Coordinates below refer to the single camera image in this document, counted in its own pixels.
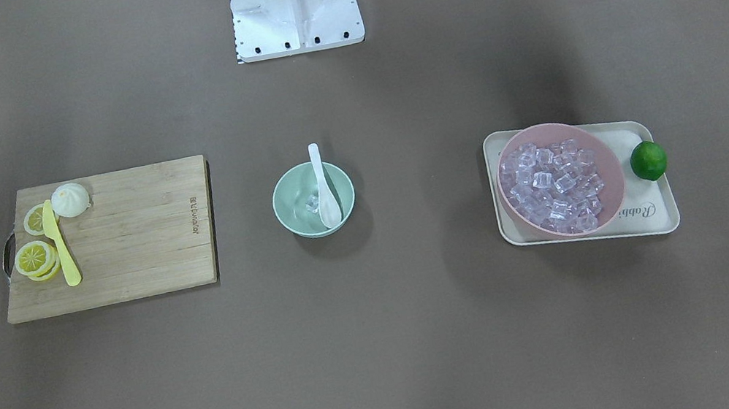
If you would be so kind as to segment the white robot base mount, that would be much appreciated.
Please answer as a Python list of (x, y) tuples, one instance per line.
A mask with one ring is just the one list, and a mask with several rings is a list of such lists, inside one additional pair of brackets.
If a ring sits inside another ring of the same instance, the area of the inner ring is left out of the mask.
[(357, 0), (229, 0), (239, 64), (358, 44)]

